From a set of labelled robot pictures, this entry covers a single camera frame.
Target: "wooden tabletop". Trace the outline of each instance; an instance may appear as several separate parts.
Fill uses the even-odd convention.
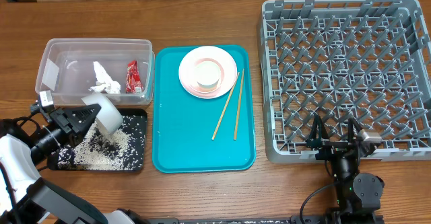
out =
[[[163,174],[152,163],[153,106],[145,163],[139,173],[52,172],[42,176],[102,212],[121,207],[143,217],[179,219],[289,217],[331,182],[323,164],[274,164],[263,140],[262,77],[257,22],[265,0],[147,0],[0,4],[0,118],[27,116],[36,99],[40,58],[51,38],[145,38],[154,52],[168,46],[238,44],[250,59],[257,158],[242,172]],[[419,0],[428,22],[431,0]],[[361,172],[386,183],[378,214],[387,223],[429,223],[429,161],[363,161]],[[335,206],[334,191],[315,196],[306,214]]]

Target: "metal grid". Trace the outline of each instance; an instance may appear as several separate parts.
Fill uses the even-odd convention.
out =
[[[420,7],[407,8],[415,4],[415,0],[264,3],[261,64],[271,161],[312,160],[305,139],[314,113],[321,115],[336,141],[345,139],[352,116],[364,128],[377,130],[385,141],[372,157],[431,159],[426,107],[430,85],[423,67],[429,63],[424,54],[430,54],[430,40]]]

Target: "red wrapper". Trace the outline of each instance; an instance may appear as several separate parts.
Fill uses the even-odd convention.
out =
[[[127,78],[126,78],[126,93],[142,93],[141,78],[137,70],[137,61],[133,60],[127,65]]]

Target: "round plate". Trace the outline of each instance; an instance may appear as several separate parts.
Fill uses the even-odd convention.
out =
[[[199,92],[199,86],[195,87],[198,84],[193,75],[196,63],[201,62],[202,59],[211,59],[212,61],[216,61],[223,72],[218,88],[206,93]],[[193,49],[183,58],[178,70],[181,85],[187,90],[187,92],[203,99],[214,99],[228,92],[235,84],[236,74],[237,69],[235,60],[228,52],[216,46],[201,46]]]

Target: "chopstick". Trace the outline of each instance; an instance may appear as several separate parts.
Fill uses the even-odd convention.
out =
[[[214,131],[214,134],[213,134],[213,138],[212,138],[212,140],[214,140],[214,139],[215,139],[216,134],[217,134],[217,132],[218,132],[218,128],[220,127],[220,123],[222,123],[222,119],[223,119],[223,116],[224,116],[224,112],[226,111],[226,108],[228,107],[229,100],[230,100],[230,96],[232,96],[232,92],[233,92],[233,91],[234,91],[234,89],[235,89],[235,85],[236,85],[236,82],[238,81],[238,76],[239,76],[239,75],[240,75],[240,72],[238,72],[238,73],[236,74],[236,79],[235,79],[234,86],[232,86],[232,89],[230,89],[230,93],[229,93],[229,96],[228,96],[228,100],[226,100],[226,103],[224,104],[224,108],[223,108],[223,111],[222,111],[222,115],[220,116],[220,119],[218,119],[217,127],[215,128],[215,131]]]
[[[240,96],[238,98],[238,109],[236,110],[236,122],[235,122],[235,133],[234,140],[236,141],[236,133],[238,133],[238,122],[240,120],[240,109],[241,109],[241,96],[242,96],[242,84],[244,83],[244,69],[242,69]]]

